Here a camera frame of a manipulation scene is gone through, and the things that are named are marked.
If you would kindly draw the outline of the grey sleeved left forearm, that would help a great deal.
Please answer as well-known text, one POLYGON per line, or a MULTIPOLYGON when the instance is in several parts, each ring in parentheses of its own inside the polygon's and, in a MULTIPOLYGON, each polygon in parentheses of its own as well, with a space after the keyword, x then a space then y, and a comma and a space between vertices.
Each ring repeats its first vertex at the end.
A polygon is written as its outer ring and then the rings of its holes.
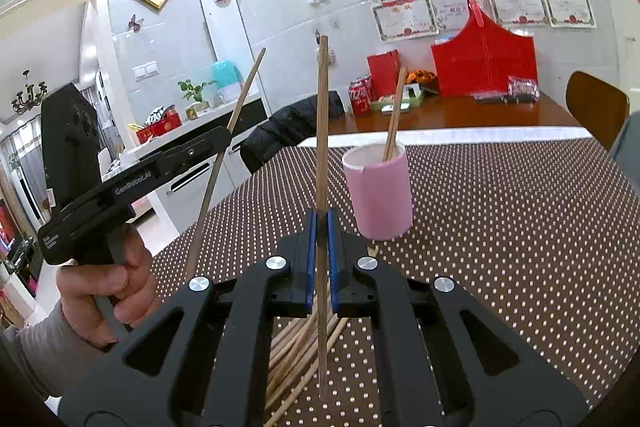
POLYGON ((105 353, 78 336, 58 301, 41 322, 1 331, 1 362, 17 374, 40 399, 62 397, 105 353))

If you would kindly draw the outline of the person's left hand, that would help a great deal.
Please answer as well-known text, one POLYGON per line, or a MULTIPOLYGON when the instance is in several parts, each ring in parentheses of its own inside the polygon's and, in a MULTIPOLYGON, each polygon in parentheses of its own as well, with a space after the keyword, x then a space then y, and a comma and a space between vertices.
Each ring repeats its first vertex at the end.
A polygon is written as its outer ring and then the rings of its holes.
POLYGON ((114 317, 131 327, 140 325, 160 306, 157 279, 151 273, 152 255, 131 225, 124 228, 122 253, 122 265, 64 265, 56 273, 67 323, 98 349, 114 343, 117 336, 96 306, 96 297, 117 298, 114 317))

